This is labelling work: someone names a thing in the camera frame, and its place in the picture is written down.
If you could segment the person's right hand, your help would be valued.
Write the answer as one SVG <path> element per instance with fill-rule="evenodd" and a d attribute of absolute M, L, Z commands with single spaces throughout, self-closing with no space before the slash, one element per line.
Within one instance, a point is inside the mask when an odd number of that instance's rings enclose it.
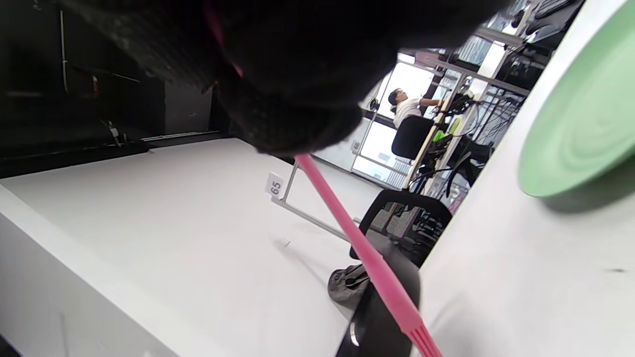
<path fill-rule="evenodd" d="M 63 0 L 157 77 L 216 88 L 257 151 L 351 135 L 400 50 L 460 47 L 508 0 Z"/>

